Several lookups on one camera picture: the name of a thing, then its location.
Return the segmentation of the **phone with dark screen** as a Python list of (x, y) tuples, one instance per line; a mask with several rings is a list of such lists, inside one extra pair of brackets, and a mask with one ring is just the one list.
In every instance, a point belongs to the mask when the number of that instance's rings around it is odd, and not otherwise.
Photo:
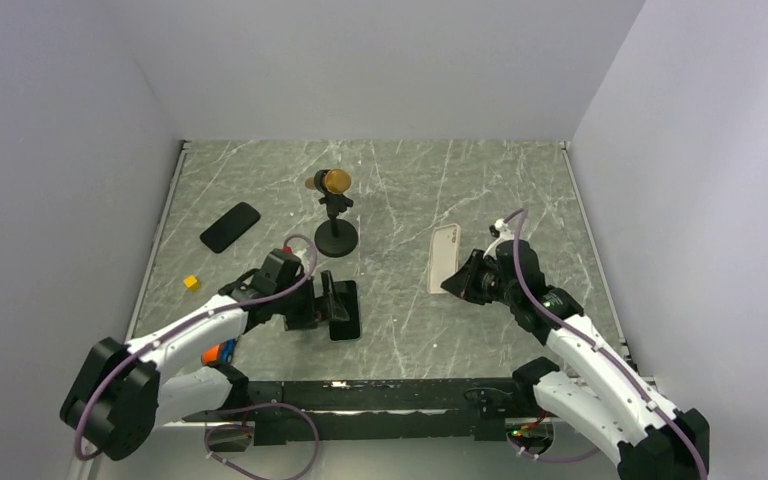
[(346, 323), (329, 324), (329, 339), (332, 342), (358, 340), (361, 337), (361, 317), (357, 283), (353, 280), (336, 282), (337, 291), (350, 315)]

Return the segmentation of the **beige phone case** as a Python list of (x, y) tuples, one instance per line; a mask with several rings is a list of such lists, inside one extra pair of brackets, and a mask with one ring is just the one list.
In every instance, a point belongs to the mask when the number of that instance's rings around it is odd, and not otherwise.
[(456, 273), (459, 265), (461, 227), (449, 224), (436, 228), (430, 240), (427, 288), (443, 294), (442, 282)]

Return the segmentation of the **black phone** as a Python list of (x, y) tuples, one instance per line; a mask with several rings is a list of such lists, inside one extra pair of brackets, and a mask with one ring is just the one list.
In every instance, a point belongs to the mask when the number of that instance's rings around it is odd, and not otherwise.
[(213, 253), (222, 253), (260, 219), (258, 210), (249, 203), (240, 202), (206, 228), (199, 235), (199, 240)]

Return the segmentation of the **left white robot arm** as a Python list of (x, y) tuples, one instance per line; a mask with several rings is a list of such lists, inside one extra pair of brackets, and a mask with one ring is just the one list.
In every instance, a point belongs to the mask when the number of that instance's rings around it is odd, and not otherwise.
[(313, 271), (290, 248), (272, 250), (258, 268), (244, 272), (183, 318), (120, 342), (111, 337), (88, 352), (59, 410), (76, 434), (82, 460), (88, 441), (97, 454), (121, 460), (135, 452), (153, 430), (201, 412), (224, 420), (239, 417), (252, 403), (248, 377), (222, 356), (190, 374), (182, 369), (209, 348), (236, 340), (275, 316), (288, 331), (328, 327), (336, 334), (360, 327), (359, 289), (336, 281), (330, 271)]

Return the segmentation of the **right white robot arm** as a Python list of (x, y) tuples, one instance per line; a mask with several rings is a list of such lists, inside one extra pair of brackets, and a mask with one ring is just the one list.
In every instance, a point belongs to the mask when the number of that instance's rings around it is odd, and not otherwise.
[(644, 381), (583, 307), (547, 283), (527, 242), (501, 241), (490, 253), (474, 250), (440, 287), (469, 303), (503, 304), (585, 382), (578, 385), (546, 357), (532, 360), (512, 374), (511, 399), (520, 413), (544, 410), (562, 419), (609, 458), (622, 479), (707, 478), (707, 419), (696, 409), (680, 409)]

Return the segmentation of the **gold microphone on black stand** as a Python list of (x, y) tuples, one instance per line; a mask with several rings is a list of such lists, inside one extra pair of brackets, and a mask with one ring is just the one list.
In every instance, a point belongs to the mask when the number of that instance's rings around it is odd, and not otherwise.
[(319, 192), (319, 203), (325, 206), (327, 220), (321, 223), (314, 234), (317, 250), (329, 258), (341, 258), (350, 254), (358, 245), (356, 227), (340, 215), (353, 207), (352, 199), (345, 195), (351, 187), (352, 178), (345, 170), (322, 169), (305, 180), (309, 190)]

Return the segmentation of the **colourful toy car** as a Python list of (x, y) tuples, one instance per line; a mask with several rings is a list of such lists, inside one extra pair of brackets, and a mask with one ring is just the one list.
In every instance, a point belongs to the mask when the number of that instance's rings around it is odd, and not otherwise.
[(237, 343), (236, 339), (229, 339), (214, 345), (201, 355), (201, 364), (207, 366), (216, 362), (232, 363)]

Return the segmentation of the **small yellow cube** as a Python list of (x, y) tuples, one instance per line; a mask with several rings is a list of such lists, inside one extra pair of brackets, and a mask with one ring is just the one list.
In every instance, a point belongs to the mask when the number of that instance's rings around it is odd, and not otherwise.
[(190, 292), (198, 291), (201, 288), (200, 280), (194, 275), (189, 275), (185, 277), (183, 280), (183, 283), (186, 289)]

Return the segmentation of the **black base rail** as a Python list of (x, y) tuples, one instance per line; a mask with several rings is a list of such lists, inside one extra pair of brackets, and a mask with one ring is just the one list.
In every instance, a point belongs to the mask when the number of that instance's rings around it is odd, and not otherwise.
[(530, 433), (548, 415), (519, 392), (510, 378), (346, 381), (252, 381), (241, 403), (220, 412), (186, 416), (188, 422), (238, 423), (253, 429), (257, 446), (323, 441), (466, 437), (503, 441)]

